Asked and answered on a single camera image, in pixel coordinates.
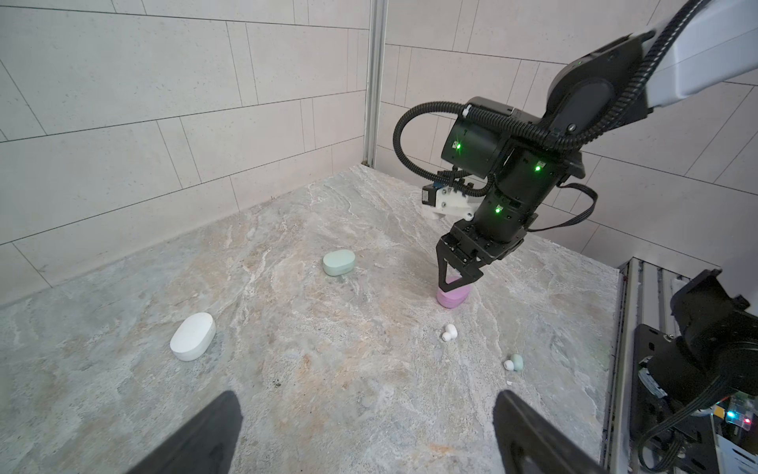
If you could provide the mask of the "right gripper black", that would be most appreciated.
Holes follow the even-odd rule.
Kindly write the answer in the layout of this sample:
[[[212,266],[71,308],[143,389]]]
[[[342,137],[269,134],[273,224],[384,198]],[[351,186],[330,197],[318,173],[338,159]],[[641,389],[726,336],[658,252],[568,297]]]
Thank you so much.
[[[473,223],[457,221],[436,245],[438,288],[450,292],[475,284],[484,275],[481,268],[514,252],[526,235],[524,229],[519,229],[511,241],[501,243],[479,233]]]

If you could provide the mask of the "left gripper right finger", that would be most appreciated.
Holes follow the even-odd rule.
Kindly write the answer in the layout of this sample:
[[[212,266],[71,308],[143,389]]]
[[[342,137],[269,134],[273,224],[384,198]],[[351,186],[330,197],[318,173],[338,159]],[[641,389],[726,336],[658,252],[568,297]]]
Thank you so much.
[[[511,390],[495,399],[493,428],[508,474],[607,473]]]

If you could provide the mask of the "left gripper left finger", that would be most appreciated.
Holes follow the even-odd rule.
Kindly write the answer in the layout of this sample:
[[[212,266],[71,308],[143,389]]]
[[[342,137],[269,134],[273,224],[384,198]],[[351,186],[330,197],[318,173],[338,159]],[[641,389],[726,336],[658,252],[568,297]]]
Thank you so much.
[[[237,395],[224,391],[128,473],[229,473],[242,422]]]

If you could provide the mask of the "pink earbud charging case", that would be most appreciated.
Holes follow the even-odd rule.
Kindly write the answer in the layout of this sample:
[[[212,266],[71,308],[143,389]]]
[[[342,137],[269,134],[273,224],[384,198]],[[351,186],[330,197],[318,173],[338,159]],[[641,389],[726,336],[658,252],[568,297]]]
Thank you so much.
[[[463,304],[472,290],[471,284],[459,286],[450,292],[445,292],[442,288],[436,290],[436,300],[444,308],[454,309]]]

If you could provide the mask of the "green earbud charging case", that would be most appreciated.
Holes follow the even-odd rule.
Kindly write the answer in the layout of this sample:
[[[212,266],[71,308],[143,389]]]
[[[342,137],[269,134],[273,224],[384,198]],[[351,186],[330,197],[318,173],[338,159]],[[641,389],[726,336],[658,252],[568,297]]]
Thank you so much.
[[[349,249],[341,249],[326,254],[322,259],[324,272],[330,277],[338,277],[351,272],[355,268],[355,253]]]

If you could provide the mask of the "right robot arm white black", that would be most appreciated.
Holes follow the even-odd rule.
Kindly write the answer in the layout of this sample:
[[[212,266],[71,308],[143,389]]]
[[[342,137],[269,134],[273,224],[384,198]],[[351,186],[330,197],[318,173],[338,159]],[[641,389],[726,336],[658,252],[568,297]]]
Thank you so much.
[[[754,69],[756,43],[755,2],[690,1],[663,24],[567,65],[541,118],[480,97],[417,106],[416,115],[455,117],[442,153],[450,169],[430,177],[426,201],[450,189],[481,202],[439,239],[440,289],[473,284],[514,252],[554,189],[585,192],[586,144]]]

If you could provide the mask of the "white earbud charging case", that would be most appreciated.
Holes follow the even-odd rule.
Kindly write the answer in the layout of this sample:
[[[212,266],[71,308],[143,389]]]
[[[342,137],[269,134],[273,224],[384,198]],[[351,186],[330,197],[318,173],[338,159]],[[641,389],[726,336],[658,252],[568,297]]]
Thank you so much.
[[[216,334],[214,318],[199,312],[185,319],[170,341],[170,350],[179,361],[194,361],[210,346]]]

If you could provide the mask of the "right green circuit board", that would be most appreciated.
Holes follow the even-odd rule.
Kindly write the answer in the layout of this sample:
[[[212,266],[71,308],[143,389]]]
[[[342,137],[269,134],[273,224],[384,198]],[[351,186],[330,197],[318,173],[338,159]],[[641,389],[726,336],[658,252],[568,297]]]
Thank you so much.
[[[737,393],[714,408],[720,473],[757,472],[757,398]]]

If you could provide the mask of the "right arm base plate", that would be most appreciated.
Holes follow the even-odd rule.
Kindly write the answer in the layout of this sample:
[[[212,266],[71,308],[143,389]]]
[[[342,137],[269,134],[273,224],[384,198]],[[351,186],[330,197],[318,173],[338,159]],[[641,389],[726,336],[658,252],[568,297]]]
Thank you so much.
[[[635,331],[630,437],[647,473],[720,472],[716,408],[736,428],[753,424],[732,398],[757,397],[757,318],[747,299],[728,294],[721,273],[704,271],[673,294],[678,336],[645,324]]]

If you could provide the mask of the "aluminium rail frame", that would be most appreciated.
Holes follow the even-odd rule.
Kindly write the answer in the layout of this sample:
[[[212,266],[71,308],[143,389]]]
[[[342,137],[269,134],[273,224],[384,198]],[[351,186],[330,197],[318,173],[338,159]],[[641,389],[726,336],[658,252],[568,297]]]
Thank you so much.
[[[670,311],[672,283],[679,278],[679,274],[637,258],[621,266],[601,452],[601,463],[611,473],[640,471],[630,438],[634,333],[645,324],[673,337],[679,334]]]

